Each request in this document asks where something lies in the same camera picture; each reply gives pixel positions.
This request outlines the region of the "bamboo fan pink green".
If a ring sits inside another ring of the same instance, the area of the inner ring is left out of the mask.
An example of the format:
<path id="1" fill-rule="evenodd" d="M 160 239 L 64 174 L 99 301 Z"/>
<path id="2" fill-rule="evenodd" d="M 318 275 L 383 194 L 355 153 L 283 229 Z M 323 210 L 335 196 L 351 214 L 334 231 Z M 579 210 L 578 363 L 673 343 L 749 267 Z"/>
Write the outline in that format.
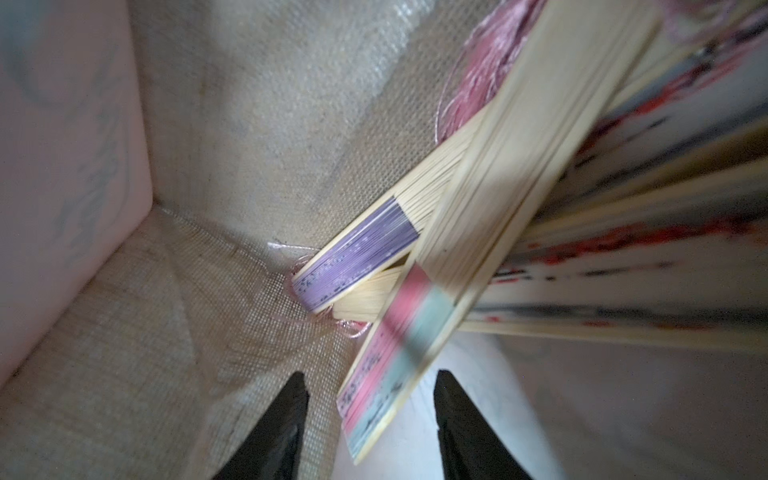
<path id="1" fill-rule="evenodd" d="M 550 1 L 342 385 L 362 461 L 473 307 L 652 38 L 648 1 Z"/>

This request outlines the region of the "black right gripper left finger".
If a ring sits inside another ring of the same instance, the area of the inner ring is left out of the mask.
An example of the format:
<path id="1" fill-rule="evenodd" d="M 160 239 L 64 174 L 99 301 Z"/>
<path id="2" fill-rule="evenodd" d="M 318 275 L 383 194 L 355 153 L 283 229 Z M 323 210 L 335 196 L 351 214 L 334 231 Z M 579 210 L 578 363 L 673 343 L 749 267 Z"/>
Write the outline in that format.
<path id="1" fill-rule="evenodd" d="M 309 401 L 305 374 L 296 371 L 213 479 L 297 479 Z"/>

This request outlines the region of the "folding fans bundle in bag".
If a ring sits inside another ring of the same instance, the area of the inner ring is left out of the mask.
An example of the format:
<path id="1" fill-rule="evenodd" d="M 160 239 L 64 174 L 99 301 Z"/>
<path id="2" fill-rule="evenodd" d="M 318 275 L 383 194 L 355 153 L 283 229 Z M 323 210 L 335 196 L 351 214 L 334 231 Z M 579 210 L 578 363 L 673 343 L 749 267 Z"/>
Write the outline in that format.
<path id="1" fill-rule="evenodd" d="M 767 161 L 734 134 L 767 117 L 767 32 L 662 107 L 586 138 L 457 326 L 694 349 L 767 348 Z"/>

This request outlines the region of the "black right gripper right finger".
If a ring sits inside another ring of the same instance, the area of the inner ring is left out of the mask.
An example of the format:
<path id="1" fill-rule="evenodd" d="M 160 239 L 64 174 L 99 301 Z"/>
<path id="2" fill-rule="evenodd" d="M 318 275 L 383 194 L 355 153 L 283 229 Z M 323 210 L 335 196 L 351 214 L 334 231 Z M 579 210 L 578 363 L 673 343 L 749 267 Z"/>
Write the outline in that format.
<path id="1" fill-rule="evenodd" d="M 446 479 L 531 479 L 450 371 L 438 371 L 433 399 Z"/>

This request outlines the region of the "bamboo fan purple in bag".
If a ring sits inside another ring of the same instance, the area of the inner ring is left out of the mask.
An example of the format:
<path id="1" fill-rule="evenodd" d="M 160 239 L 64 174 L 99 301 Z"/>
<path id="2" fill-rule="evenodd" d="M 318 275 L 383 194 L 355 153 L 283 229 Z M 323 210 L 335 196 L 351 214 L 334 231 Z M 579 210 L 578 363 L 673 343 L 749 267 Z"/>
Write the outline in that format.
<path id="1" fill-rule="evenodd" d="M 409 253 L 486 112 L 481 109 L 294 274 L 293 293 L 307 310 L 325 310 Z"/>

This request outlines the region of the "red jute tote bag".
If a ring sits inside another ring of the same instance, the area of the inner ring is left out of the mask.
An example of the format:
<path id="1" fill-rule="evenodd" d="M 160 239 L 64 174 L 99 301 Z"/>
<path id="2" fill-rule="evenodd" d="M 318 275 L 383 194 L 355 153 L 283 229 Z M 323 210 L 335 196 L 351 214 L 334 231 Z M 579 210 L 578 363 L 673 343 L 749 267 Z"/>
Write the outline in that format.
<path id="1" fill-rule="evenodd" d="M 1 475 L 208 479 L 291 374 L 302 479 L 439 479 L 435 372 L 354 465 L 288 295 L 433 148 L 490 1 L 5 1 Z"/>

